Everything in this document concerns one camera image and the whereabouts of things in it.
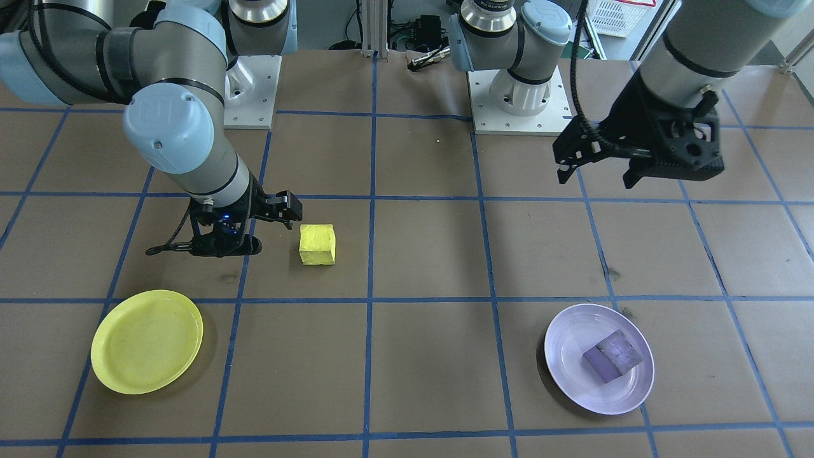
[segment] white basket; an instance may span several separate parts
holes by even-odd
[[[591,0],[588,18],[593,28],[602,35],[627,37],[656,0]]]

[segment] blue grid line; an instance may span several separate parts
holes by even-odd
[[[303,116],[350,116],[350,117],[373,116],[373,113],[363,113],[363,112],[321,112],[312,110],[277,110],[277,114],[295,114]]]
[[[142,194],[147,193],[147,189],[150,187],[150,181],[152,180],[153,173],[155,169],[150,167],[147,171],[147,176],[144,178],[144,186],[142,187]],[[116,285],[119,282],[119,275],[121,274],[121,268],[125,264],[125,258],[127,257],[127,252],[130,248],[130,241],[133,239],[133,233],[136,231],[136,224],[138,223],[138,216],[142,212],[142,207],[144,206],[145,196],[142,195],[138,198],[138,203],[136,204],[136,209],[133,212],[133,219],[130,221],[130,226],[127,230],[127,236],[125,237],[125,242],[121,247],[121,253],[119,254],[119,261],[116,263],[116,269],[113,271],[113,278],[110,282],[110,287],[107,289],[107,297],[105,299],[104,305],[102,306],[102,313],[99,315],[98,323],[102,323],[102,320],[107,316],[108,311],[110,310],[111,304],[113,301],[113,293],[116,291]],[[77,392],[73,396],[73,403],[71,404],[71,410],[68,413],[68,420],[65,421],[65,427],[62,432],[62,441],[57,449],[56,458],[62,458],[62,455],[65,453],[65,444],[68,441],[68,438],[71,436],[71,429],[73,428],[73,422],[77,418],[77,412],[79,411],[79,404],[82,400],[82,394],[85,392],[85,383],[88,381],[88,376],[90,374],[90,352],[88,351],[88,357],[85,360],[85,366],[82,369],[82,375],[79,377],[79,385],[77,386]]]
[[[617,301],[671,301],[671,302],[814,302],[814,296],[680,296],[641,295],[614,296]],[[498,302],[610,302],[610,296],[497,296]],[[196,304],[234,304],[232,297],[192,297]],[[490,297],[373,297],[374,303],[444,303],[444,302],[490,302]],[[0,304],[103,304],[103,297],[0,297]],[[111,303],[124,301],[114,297]],[[243,304],[364,304],[366,297],[244,297]]]
[[[783,448],[786,450],[786,455],[789,458],[793,458],[794,454],[792,454],[791,452],[789,441],[786,438],[786,432],[783,430],[783,427],[780,423],[780,418],[777,416],[777,411],[774,408],[774,403],[772,402],[772,399],[768,395],[768,391],[766,390],[766,384],[764,383],[763,377],[760,375],[760,370],[758,369],[757,363],[755,363],[755,358],[752,355],[752,350],[749,347],[749,342],[746,341],[746,334],[744,334],[743,329],[741,328],[741,322],[738,319],[737,313],[735,312],[735,307],[732,305],[732,301],[729,298],[729,293],[727,292],[726,285],[724,284],[723,277],[720,274],[720,269],[718,268],[718,264],[715,260],[715,257],[712,255],[712,249],[710,248],[709,242],[707,241],[707,236],[704,234],[703,227],[701,227],[701,222],[698,220],[698,215],[695,213],[695,209],[693,208],[692,203],[689,201],[689,197],[687,195],[687,190],[684,187],[684,183],[682,181],[679,181],[678,184],[679,187],[681,188],[681,193],[687,200],[687,208],[689,209],[689,215],[693,219],[693,224],[695,224],[695,229],[698,232],[698,238],[701,239],[704,251],[707,252],[707,257],[709,258],[710,264],[712,265],[712,270],[715,272],[716,280],[718,280],[718,286],[720,287],[720,291],[724,294],[726,307],[729,310],[729,315],[732,317],[735,330],[737,331],[737,336],[738,338],[740,338],[743,350],[746,352],[746,358],[749,360],[749,365],[751,366],[752,372],[755,375],[755,379],[758,382],[758,386],[760,387],[760,393],[763,395],[764,402],[766,403],[766,407],[768,408],[769,413],[772,416],[772,421],[775,425],[775,428],[777,428],[777,432],[780,434],[780,439],[781,442],[783,443]]]
[[[376,110],[379,103],[379,52],[373,53],[373,84],[370,117],[370,221],[367,241],[367,298],[365,299],[365,388],[362,404],[362,458],[370,455],[370,386],[373,372],[373,278],[376,223]]]
[[[0,112],[29,112],[29,113],[61,113],[64,112],[66,108],[13,108],[13,107],[4,107],[0,108]]]
[[[453,119],[456,121],[472,121],[472,117],[461,115],[410,115],[410,114],[396,114],[396,113],[381,113],[377,114],[378,117],[397,117],[407,119]]]
[[[453,114],[437,114],[437,115],[416,115],[405,113],[377,113],[375,108],[372,112],[326,112],[318,110],[277,110],[278,114],[291,114],[301,116],[346,116],[346,117],[395,117],[406,119],[453,119],[457,121],[472,121],[471,117],[453,115]]]
[[[814,421],[794,421],[783,423],[786,428],[812,429]],[[653,425],[651,429],[656,433],[673,433],[689,431],[737,431],[755,429],[774,429],[774,423],[700,423],[687,425]],[[550,429],[516,429],[515,436],[520,437],[550,437],[575,436],[586,434],[635,434],[645,433],[645,426],[610,426],[594,428],[550,428]],[[66,446],[93,446],[93,445],[165,445],[165,444],[200,444],[200,443],[312,443],[312,442],[349,442],[387,441],[401,439],[432,439],[432,438],[501,438],[509,437],[507,429],[489,429],[483,431],[407,431],[382,432],[370,434],[279,434],[279,435],[230,435],[230,436],[185,436],[185,437],[127,437],[127,438],[70,438],[62,439],[0,439],[0,447],[54,447],[61,443]]]
[[[754,130],[814,130],[814,126],[743,126],[747,129]]]
[[[25,186],[25,191],[23,191],[23,195],[20,198],[20,202],[17,203],[17,208],[14,210],[14,213],[11,215],[11,219],[6,225],[6,230],[3,231],[2,235],[0,236],[0,251],[2,251],[3,245],[6,244],[6,240],[8,240],[8,236],[9,234],[11,234],[11,230],[14,228],[14,225],[17,222],[17,218],[20,216],[20,211],[22,211],[23,205],[25,205],[25,201],[28,199],[28,194],[31,193],[31,188],[34,187],[34,182],[37,181],[37,177],[40,175],[40,172],[42,171],[42,166],[46,163],[46,160],[50,155],[51,149],[54,148],[54,143],[56,143],[56,139],[59,137],[59,132],[61,132],[63,126],[65,126],[65,121],[68,119],[68,114],[70,114],[70,112],[71,107],[67,107],[64,110],[62,110],[62,118],[59,120],[59,124],[57,124],[54,134],[51,135],[51,139],[48,142],[48,146],[46,147],[46,150],[42,153],[40,161],[37,163],[37,168],[34,169],[34,173],[31,175],[31,179]]]
[[[25,191],[0,191],[0,196],[22,196]],[[141,192],[94,192],[94,191],[31,191],[28,196],[54,196],[54,197],[140,197]],[[183,192],[148,192],[147,197],[189,198]],[[298,194],[297,197],[305,200],[368,200],[367,194]],[[376,200],[455,200],[477,201],[477,196],[374,196]],[[582,197],[545,197],[545,196],[484,196],[487,202],[584,202]],[[814,200],[719,200],[719,199],[691,199],[694,204],[710,205],[814,205]],[[677,204],[684,205],[683,199],[648,199],[627,197],[589,197],[588,202],[602,202],[614,204]]]
[[[800,241],[803,242],[803,247],[805,247],[806,252],[808,253],[808,257],[812,260],[812,262],[814,262],[814,251],[812,251],[812,247],[806,241],[806,238],[803,235],[803,231],[800,230],[800,226],[799,224],[797,224],[797,220],[795,220],[794,216],[791,214],[791,209],[789,209],[789,206],[786,204],[786,200],[783,198],[783,194],[780,192],[780,188],[777,187],[777,183],[774,181],[774,177],[772,177],[772,174],[769,173],[768,167],[766,166],[763,157],[760,155],[760,151],[758,151],[758,148],[755,145],[754,140],[752,140],[752,136],[749,135],[749,130],[743,125],[741,115],[737,113],[735,105],[732,103],[732,100],[729,98],[729,95],[726,93],[726,90],[722,90],[721,92],[723,92],[724,94],[726,103],[728,103],[729,107],[732,109],[732,113],[735,114],[735,119],[737,119],[737,123],[740,124],[741,127],[743,128],[743,134],[746,136],[746,140],[749,142],[749,146],[752,148],[752,152],[755,153],[755,157],[760,163],[760,168],[763,169],[764,173],[766,174],[766,178],[768,178],[769,183],[772,185],[772,189],[774,189],[775,194],[777,194],[777,198],[780,199],[780,202],[783,205],[783,209],[786,211],[786,216],[789,217],[791,225],[794,227],[794,230],[797,231],[797,237],[799,237]]]
[[[265,169],[269,163],[269,150],[271,149],[271,131],[265,135],[265,146],[263,147],[263,160],[260,162],[260,174],[257,177],[258,183],[263,185],[265,179]],[[254,235],[256,219],[252,219],[251,226],[249,227],[249,235]],[[240,325],[240,312],[243,308],[243,293],[246,288],[246,278],[249,271],[249,260],[251,256],[243,256],[243,267],[240,271],[240,282],[238,284],[238,295],[234,301],[234,314],[232,315],[232,328],[229,335],[229,349],[226,351],[226,362],[224,364],[223,380],[221,382],[221,393],[217,400],[217,410],[215,412],[215,425],[212,427],[212,437],[218,438],[221,435],[221,425],[223,424],[223,411],[226,406],[226,395],[229,391],[229,380],[232,373],[232,360],[234,358],[234,344],[238,339],[238,329]],[[210,458],[215,458],[217,455],[217,442],[212,442],[209,448]]]
[[[514,413],[511,408],[509,393],[509,378],[506,375],[505,356],[503,354],[503,336],[501,334],[500,311],[497,307],[497,291],[495,289],[495,275],[492,270],[492,248],[489,244],[489,229],[486,219],[486,204],[484,203],[484,186],[480,175],[480,161],[478,159],[478,143],[475,133],[470,133],[472,142],[472,156],[475,161],[475,178],[478,185],[478,206],[480,207],[480,225],[484,234],[484,250],[486,254],[486,272],[489,280],[489,301],[492,303],[492,321],[495,327],[495,342],[497,346],[497,362],[501,371],[501,385],[503,387],[503,404],[506,410],[506,426],[509,430],[509,444],[512,458],[517,458],[517,438],[514,436]]]
[[[596,243],[597,252],[599,254],[599,262],[602,264],[602,275],[605,277],[605,286],[608,290],[608,295],[610,296],[610,303],[613,306],[613,310],[619,311],[619,303],[616,301],[616,294],[613,289],[613,282],[611,281],[611,270],[608,267],[607,260],[605,259],[605,249],[602,247],[602,239],[599,238],[599,230],[597,229],[597,222],[596,219],[593,217],[593,209],[591,208],[591,202],[588,199],[588,189],[585,186],[585,180],[582,177],[582,171],[577,169],[576,177],[580,182],[580,190],[582,191],[582,197],[585,200],[585,210],[588,212],[588,221],[591,225],[591,232],[593,233],[593,241]],[[650,417],[647,415],[647,406],[646,403],[641,403],[639,407],[639,411],[641,412],[641,418],[645,422],[645,430],[647,432],[647,441],[650,443],[650,453],[653,455],[653,458],[659,458],[659,449],[656,447],[655,437],[653,436],[653,430],[650,428]]]

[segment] black cable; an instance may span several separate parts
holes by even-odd
[[[351,39],[351,38],[348,36],[348,26],[350,26],[351,21],[353,20],[353,16],[354,16],[354,15],[357,13],[357,11],[359,11],[359,10],[354,10],[354,11],[351,13],[351,15],[350,15],[350,16],[348,16],[348,22],[347,22],[347,23],[345,23],[345,39],[346,39],[346,40],[350,40],[350,39]]]
[[[124,101],[116,94],[109,95],[102,92],[98,92],[89,87],[83,86],[80,82],[76,81],[73,78],[73,76],[71,76],[68,70],[66,70],[65,68],[62,67],[61,64],[59,64],[59,62],[56,59],[56,56],[54,56],[54,52],[50,49],[50,47],[46,48],[45,46],[43,46],[42,41],[37,35],[37,26],[34,24],[34,7],[36,3],[37,0],[31,0],[31,3],[29,3],[28,5],[28,31],[31,34],[31,42],[34,45],[34,49],[36,49],[40,56],[42,56],[42,60],[46,63],[48,69],[50,69],[51,72],[54,72],[54,74],[57,77],[59,77],[59,79],[61,79],[66,84],[71,86],[73,89],[76,89],[83,94],[89,95],[96,99],[103,100],[105,102],[122,104],[129,103],[129,101]],[[48,32],[45,22],[45,15],[42,13],[42,11],[40,11],[40,14],[37,15],[37,19],[39,22],[40,31],[43,34],[43,38],[45,38],[44,41],[47,42]]]
[[[403,27],[400,27],[400,28],[396,29],[395,31],[393,31],[392,33],[390,33],[389,35],[387,35],[387,40],[388,40],[388,41],[390,41],[390,40],[392,40],[392,39],[393,39],[393,38],[394,38],[396,35],[398,35],[399,33],[402,33],[402,32],[404,32],[405,30],[412,30],[412,29],[415,29],[417,26],[418,26],[418,25],[417,25],[417,24],[415,24],[415,23],[407,23],[407,25],[405,25],[405,26],[403,26]]]
[[[588,8],[588,0],[582,0],[580,4],[580,9],[576,13],[576,35],[574,36],[574,45],[571,47],[571,100],[574,102],[574,108],[576,109],[576,118],[577,121],[582,126],[583,130],[588,132],[589,138],[591,141],[599,143],[599,145],[606,149],[609,153],[617,152],[619,150],[619,145],[616,143],[612,143],[610,140],[602,137],[602,135],[597,132],[596,129],[591,126],[591,123],[588,121],[588,118],[585,117],[585,113],[582,111],[582,105],[580,105],[580,98],[577,95],[576,89],[576,61],[579,58],[579,50],[580,50],[580,40],[582,35],[582,28],[585,26],[585,12]]]
[[[144,251],[144,254],[147,256],[153,256],[155,254],[161,253],[162,251],[172,251],[173,249],[173,242],[175,238],[178,237],[178,234],[181,233],[181,229],[184,228],[184,224],[186,223],[186,219],[190,217],[190,206],[186,207],[186,212],[184,212],[184,217],[181,218],[181,222],[178,223],[178,227],[175,228],[175,232],[169,237],[167,243],[163,245],[154,246]]]
[[[365,35],[361,30],[361,0],[357,0],[357,23],[359,24],[359,41],[365,42]]]

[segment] metal rod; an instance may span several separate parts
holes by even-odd
[[[379,59],[387,58],[387,0],[362,1],[361,54],[373,57],[378,52]]]
[[[812,49],[814,49],[814,29],[783,59],[783,63],[780,65],[780,73],[792,73],[794,66],[805,59]]]

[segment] yellow plate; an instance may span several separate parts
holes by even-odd
[[[200,311],[183,294],[164,289],[136,294],[99,325],[90,362],[107,388],[149,393],[192,364],[204,338],[203,325]]]

